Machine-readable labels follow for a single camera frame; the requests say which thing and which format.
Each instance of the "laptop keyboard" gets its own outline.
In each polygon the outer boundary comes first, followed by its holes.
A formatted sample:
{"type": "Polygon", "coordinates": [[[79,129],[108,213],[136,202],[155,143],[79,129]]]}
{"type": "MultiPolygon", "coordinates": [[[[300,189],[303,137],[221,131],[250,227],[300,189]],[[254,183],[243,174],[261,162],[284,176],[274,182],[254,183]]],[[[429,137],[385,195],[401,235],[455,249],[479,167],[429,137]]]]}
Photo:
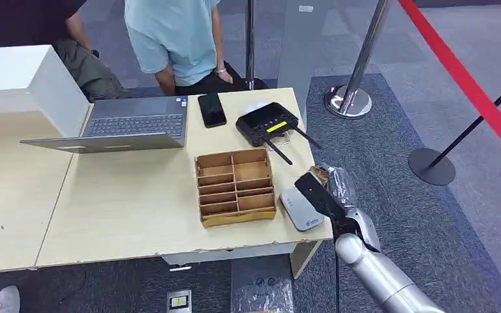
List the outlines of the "laptop keyboard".
{"type": "Polygon", "coordinates": [[[88,135],[90,137],[165,132],[175,139],[179,139],[183,133],[183,115],[170,114],[93,119],[89,126],[91,126],[91,132],[88,135]]]}

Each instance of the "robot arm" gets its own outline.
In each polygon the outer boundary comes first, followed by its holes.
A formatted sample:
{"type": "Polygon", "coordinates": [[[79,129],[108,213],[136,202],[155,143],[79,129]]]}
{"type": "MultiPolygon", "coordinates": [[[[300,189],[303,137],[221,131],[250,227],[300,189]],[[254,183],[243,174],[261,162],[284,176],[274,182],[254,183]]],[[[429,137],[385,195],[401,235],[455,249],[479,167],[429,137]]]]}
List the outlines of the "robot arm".
{"type": "Polygon", "coordinates": [[[381,253],[370,217],[356,207],[341,207],[310,173],[295,183],[333,226],[335,252],[360,278],[387,313],[443,313],[387,256],[381,253]]]}
{"type": "Polygon", "coordinates": [[[335,252],[385,312],[443,313],[389,258],[370,250],[357,235],[339,236],[335,252]]]}

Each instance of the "hand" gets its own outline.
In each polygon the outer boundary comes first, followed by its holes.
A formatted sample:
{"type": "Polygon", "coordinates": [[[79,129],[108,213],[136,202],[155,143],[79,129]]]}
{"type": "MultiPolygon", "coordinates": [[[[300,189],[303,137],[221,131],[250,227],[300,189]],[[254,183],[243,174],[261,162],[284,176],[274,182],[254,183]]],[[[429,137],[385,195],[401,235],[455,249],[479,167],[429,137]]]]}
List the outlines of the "hand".
{"type": "Polygon", "coordinates": [[[217,74],[218,74],[218,77],[221,78],[224,82],[233,83],[233,78],[230,75],[230,73],[228,73],[227,70],[224,69],[224,72],[217,73],[217,74]]]}

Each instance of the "smartphone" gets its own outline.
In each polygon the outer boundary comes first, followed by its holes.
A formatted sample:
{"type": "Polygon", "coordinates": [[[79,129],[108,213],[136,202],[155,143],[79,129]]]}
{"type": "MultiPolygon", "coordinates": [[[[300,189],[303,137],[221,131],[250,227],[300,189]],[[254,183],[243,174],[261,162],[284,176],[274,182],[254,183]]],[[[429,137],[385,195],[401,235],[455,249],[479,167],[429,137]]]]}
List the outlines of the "smartphone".
{"type": "Polygon", "coordinates": [[[217,93],[198,97],[200,113],[206,128],[225,125],[227,123],[224,108],[217,93]]]}

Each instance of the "cardboard organizer box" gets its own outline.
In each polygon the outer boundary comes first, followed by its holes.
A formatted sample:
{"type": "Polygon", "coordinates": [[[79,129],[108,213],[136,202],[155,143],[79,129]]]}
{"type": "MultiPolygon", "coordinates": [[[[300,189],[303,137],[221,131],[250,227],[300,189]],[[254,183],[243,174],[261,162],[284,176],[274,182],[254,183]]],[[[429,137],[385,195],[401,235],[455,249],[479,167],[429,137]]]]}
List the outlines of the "cardboard organizer box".
{"type": "Polygon", "coordinates": [[[266,149],[195,158],[199,211],[204,227],[273,219],[276,212],[266,149]]]}

